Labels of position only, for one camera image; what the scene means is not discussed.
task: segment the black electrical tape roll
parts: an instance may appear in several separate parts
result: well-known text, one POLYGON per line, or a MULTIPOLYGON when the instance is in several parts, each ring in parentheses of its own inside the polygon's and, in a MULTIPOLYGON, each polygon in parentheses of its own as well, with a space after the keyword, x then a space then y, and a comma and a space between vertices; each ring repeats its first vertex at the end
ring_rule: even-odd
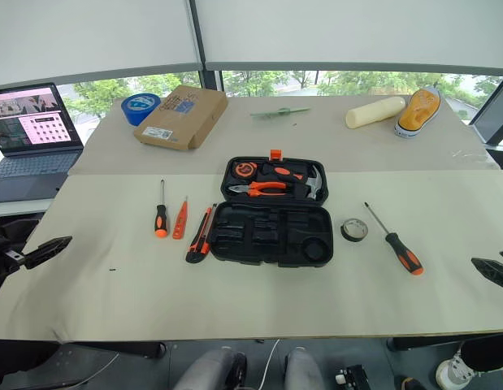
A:
POLYGON ((341 225, 341 235, 348 241, 359 242, 368 234, 366 223, 357 218, 347 219, 341 225))

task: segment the yellow sneaker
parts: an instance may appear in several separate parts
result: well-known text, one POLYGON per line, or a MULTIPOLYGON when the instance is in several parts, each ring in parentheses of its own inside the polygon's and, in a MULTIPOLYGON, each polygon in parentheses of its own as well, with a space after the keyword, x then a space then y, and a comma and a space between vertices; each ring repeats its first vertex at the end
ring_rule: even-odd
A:
POLYGON ((433 87, 421 88, 412 95, 409 105, 397 121, 396 134, 403 138, 415 137, 436 116, 439 106, 439 91, 433 87))

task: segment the foam roll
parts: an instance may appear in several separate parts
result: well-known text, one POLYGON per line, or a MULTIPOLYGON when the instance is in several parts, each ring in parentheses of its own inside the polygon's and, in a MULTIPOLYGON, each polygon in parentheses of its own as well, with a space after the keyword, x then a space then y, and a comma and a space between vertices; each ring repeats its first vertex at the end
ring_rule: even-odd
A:
POLYGON ((406 106, 405 99, 399 96, 389 97, 347 111, 345 123, 348 128, 359 128, 366 124, 379 122, 397 115, 406 106))
POLYGON ((139 125, 155 107, 161 103, 159 96, 153 93, 138 93, 127 97, 121 103, 121 109, 132 126, 139 125))

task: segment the sneaker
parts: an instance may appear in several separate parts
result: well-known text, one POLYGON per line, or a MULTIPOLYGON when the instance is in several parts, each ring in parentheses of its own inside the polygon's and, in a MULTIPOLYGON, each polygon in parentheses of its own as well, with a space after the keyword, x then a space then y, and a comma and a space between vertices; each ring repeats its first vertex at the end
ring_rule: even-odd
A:
POLYGON ((460 390, 477 375, 461 358, 461 351, 457 351, 449 360, 442 362, 436 371, 436 381, 442 390, 460 390))
POLYGON ((426 390, 426 388, 414 378, 405 378, 401 383, 401 390, 426 390))
POLYGON ((419 134, 425 124, 434 116, 440 106, 439 91, 433 87, 422 88, 410 99, 410 103, 396 123, 396 134, 412 138, 419 134))

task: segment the pliers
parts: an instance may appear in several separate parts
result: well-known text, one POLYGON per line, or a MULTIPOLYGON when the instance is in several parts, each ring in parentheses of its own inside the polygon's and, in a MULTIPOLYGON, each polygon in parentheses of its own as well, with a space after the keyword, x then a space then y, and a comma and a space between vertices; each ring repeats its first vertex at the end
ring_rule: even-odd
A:
POLYGON ((287 195, 287 193, 263 193, 260 191, 261 189, 286 189, 287 187, 286 183, 279 181, 265 181, 263 183, 254 181, 247 185, 232 185, 228 189, 234 193, 247 193, 250 197, 261 197, 287 195))
POLYGON ((503 288, 503 264, 501 262, 486 258, 472 258, 471 262, 484 278, 503 288))

